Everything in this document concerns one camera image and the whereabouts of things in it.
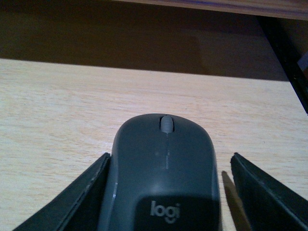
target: wood grain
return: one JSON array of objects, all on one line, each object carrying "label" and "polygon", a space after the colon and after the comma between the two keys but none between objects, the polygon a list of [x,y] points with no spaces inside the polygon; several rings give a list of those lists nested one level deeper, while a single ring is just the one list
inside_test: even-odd
[{"label": "wood grain", "polygon": [[221,173],[239,152],[308,199],[308,118],[290,83],[0,59],[0,229],[34,214],[111,152],[129,118],[168,113],[212,138]]},{"label": "wood grain", "polygon": [[202,10],[308,20],[306,0],[120,0]]}]

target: mouse body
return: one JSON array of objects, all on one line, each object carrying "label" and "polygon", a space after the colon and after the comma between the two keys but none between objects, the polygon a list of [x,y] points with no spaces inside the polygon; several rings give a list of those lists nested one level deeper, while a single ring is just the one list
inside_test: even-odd
[{"label": "mouse body", "polygon": [[116,134],[98,231],[219,231],[215,151],[207,132],[146,114]]}]

